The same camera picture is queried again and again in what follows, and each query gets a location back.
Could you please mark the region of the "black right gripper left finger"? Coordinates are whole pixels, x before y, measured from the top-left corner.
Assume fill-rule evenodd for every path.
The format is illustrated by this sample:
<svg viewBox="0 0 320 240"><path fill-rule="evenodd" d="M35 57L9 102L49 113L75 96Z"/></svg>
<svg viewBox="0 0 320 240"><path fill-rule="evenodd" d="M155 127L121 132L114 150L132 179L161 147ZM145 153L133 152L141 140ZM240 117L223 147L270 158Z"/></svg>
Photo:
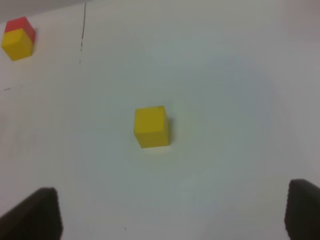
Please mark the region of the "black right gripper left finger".
<svg viewBox="0 0 320 240"><path fill-rule="evenodd" d="M2 240L59 240L63 233L58 192L43 187L0 217Z"/></svg>

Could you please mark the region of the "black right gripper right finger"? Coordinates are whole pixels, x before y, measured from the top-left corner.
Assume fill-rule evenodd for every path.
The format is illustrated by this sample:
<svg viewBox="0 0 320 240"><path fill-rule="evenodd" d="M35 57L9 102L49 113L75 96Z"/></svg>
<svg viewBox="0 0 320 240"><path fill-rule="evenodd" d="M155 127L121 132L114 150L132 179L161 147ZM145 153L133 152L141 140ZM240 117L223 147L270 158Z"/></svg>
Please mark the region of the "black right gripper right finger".
<svg viewBox="0 0 320 240"><path fill-rule="evenodd" d="M291 240L320 239L320 188L305 179L288 186L285 229Z"/></svg>

